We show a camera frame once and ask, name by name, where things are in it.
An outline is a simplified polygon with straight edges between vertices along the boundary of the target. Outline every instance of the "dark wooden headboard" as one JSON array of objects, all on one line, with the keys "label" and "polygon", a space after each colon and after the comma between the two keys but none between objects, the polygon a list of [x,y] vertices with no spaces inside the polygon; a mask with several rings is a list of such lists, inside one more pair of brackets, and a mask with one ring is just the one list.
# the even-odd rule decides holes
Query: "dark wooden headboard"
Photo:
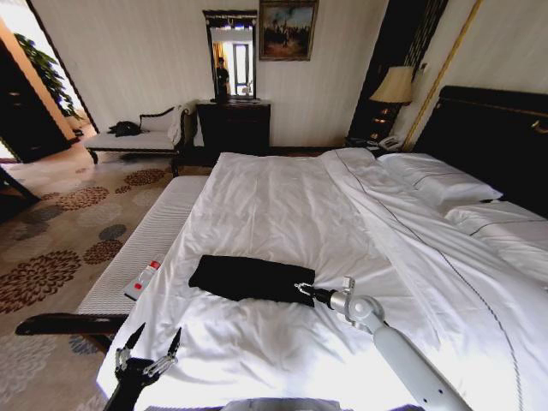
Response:
[{"label": "dark wooden headboard", "polygon": [[415,145],[548,217],[548,95],[446,86]]}]

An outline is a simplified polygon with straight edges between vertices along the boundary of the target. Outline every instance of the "bench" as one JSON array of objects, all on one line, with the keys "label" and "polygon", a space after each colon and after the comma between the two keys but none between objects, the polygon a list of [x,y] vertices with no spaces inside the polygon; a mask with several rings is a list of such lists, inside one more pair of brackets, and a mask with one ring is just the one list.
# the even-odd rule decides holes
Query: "bench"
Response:
[{"label": "bench", "polygon": [[15,334],[80,334],[101,351],[109,349],[134,306],[123,294],[128,283],[148,265],[157,253],[167,253],[187,221],[207,176],[174,178],[128,238],[76,313],[40,314],[23,321]]},{"label": "bench", "polygon": [[[141,114],[140,129],[144,130],[137,135],[124,135],[116,137],[110,133],[99,133],[91,139],[84,141],[84,147],[92,156],[93,163],[98,163],[97,152],[136,152],[149,154],[169,154],[171,159],[171,171],[177,177],[176,158],[180,157],[185,146],[191,144],[196,132],[196,114],[189,108],[179,110],[179,107],[171,107],[158,114]],[[180,128],[176,137],[170,137],[170,129],[174,122],[179,121],[174,116],[181,112]]]}]

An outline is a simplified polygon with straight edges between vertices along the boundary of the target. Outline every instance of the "potted plant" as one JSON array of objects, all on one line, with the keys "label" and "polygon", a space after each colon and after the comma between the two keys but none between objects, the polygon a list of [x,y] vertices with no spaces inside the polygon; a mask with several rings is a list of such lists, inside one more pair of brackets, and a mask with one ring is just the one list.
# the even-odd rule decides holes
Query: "potted plant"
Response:
[{"label": "potted plant", "polygon": [[[62,114],[69,119],[72,117],[76,120],[82,120],[76,110],[74,109],[74,103],[72,98],[65,92],[65,88],[61,82],[62,76],[55,70],[55,65],[58,65],[57,60],[48,56],[43,51],[34,47],[34,42],[31,39],[27,39],[25,36],[19,33],[15,33],[15,38],[19,42],[21,48],[25,51],[30,62],[33,64],[34,69],[37,71],[38,76],[42,79],[45,88],[47,88],[50,95],[55,100],[57,107]],[[73,122],[69,122],[71,127],[74,128]]]}]

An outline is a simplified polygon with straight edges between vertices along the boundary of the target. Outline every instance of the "patterned carpet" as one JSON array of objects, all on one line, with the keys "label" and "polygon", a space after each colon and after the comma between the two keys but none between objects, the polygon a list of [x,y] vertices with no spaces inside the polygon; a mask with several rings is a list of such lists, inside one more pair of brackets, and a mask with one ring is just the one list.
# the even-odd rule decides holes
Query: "patterned carpet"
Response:
[{"label": "patterned carpet", "polygon": [[73,312],[172,177],[165,157],[98,155],[94,165],[78,143],[33,164],[4,165],[42,200],[0,224],[0,410],[105,405],[95,384],[103,356],[92,345],[14,334],[30,316]]}]

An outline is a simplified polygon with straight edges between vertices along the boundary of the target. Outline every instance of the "picture frame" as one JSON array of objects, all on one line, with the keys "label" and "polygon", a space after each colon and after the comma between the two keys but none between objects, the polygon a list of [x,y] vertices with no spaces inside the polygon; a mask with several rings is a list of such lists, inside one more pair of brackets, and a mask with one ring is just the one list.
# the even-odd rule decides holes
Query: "picture frame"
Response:
[{"label": "picture frame", "polygon": [[259,60],[309,61],[319,0],[260,0]]}]

